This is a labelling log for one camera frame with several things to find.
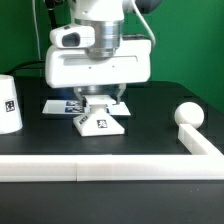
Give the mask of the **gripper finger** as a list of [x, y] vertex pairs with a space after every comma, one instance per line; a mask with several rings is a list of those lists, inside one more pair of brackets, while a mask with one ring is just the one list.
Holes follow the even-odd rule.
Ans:
[[75, 87], [73, 88], [73, 92], [77, 98], [77, 100], [79, 101], [81, 106], [85, 106], [86, 105], [86, 100], [84, 99], [84, 97], [81, 94], [82, 89], [79, 87]]
[[118, 87], [116, 88], [116, 91], [113, 94], [113, 99], [116, 101], [117, 104], [121, 102], [121, 97], [125, 92], [125, 90], [126, 90], [125, 84], [119, 84]]

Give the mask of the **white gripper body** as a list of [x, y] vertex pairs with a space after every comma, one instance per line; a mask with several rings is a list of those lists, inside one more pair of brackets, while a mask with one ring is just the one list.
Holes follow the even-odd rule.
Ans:
[[92, 27], [68, 24], [50, 32], [45, 78], [52, 88], [145, 82], [150, 77], [151, 41], [127, 35], [109, 58], [90, 57], [96, 42]]

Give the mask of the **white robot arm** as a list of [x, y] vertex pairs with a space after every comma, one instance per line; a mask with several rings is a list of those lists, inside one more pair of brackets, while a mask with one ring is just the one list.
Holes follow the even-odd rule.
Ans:
[[50, 32], [45, 78], [52, 88], [72, 87], [77, 99], [83, 90], [145, 82], [150, 77], [153, 34], [125, 35], [124, 14], [142, 18], [163, 0], [68, 0], [71, 23]]

